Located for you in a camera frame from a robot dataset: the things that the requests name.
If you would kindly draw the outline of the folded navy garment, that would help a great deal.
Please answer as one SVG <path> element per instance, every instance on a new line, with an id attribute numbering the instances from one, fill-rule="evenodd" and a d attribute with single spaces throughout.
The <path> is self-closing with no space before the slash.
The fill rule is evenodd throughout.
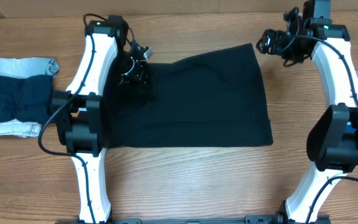
<path id="1" fill-rule="evenodd" d="M 0 76 L 0 123 L 17 119 L 44 124 L 50 117 L 53 77 Z"/>

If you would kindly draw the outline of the folded light grey garment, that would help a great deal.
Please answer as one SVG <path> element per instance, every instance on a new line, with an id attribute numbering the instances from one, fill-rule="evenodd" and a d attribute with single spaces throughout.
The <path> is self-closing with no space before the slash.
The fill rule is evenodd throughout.
<path id="1" fill-rule="evenodd" d="M 0 58 L 0 76 L 29 78 L 36 75 L 54 77 L 60 66 L 52 58 Z M 18 119 L 0 123 L 0 136 L 37 137 L 42 125 L 36 122 L 21 122 Z"/>

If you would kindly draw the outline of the black polo shirt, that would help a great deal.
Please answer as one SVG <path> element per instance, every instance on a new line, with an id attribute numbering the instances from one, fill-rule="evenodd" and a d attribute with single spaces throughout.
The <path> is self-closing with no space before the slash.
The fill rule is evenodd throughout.
<path id="1" fill-rule="evenodd" d="M 110 147 L 254 147 L 273 143 L 252 44 L 151 63 L 147 88 L 110 83 Z"/>

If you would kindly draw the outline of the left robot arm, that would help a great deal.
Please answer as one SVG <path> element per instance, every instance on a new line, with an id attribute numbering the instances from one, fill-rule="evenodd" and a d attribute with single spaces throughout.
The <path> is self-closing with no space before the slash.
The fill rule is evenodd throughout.
<path id="1" fill-rule="evenodd" d="M 112 223 L 104 161 L 111 124 L 103 93 L 108 81 L 139 89 L 150 86 L 150 47 L 140 46 L 121 16 L 93 15 L 85 21 L 85 51 L 74 79 L 65 91 L 52 95 L 52 115 L 64 156 L 72 159 L 80 192 L 76 223 Z"/>

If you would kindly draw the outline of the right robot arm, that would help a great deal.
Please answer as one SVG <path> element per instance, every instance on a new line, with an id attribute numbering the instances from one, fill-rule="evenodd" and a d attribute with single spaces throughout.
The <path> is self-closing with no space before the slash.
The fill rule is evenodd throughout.
<path id="1" fill-rule="evenodd" d="M 358 166 L 358 77 L 347 27 L 334 24 L 329 1 L 309 0 L 284 13 L 287 29 L 267 29 L 256 44 L 279 55 L 285 67 L 311 59 L 318 69 L 326 111 L 310 131 L 308 170 L 274 215 L 248 215 L 246 223 L 329 223 L 319 210 L 342 180 Z"/>

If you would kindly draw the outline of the dark blue garment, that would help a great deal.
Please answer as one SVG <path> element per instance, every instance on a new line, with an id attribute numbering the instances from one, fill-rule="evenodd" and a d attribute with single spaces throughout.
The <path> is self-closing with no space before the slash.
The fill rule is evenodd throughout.
<path id="1" fill-rule="evenodd" d="M 356 128 L 353 128 L 350 123 L 347 124 L 345 128 L 346 133 L 354 133 L 356 131 Z"/>

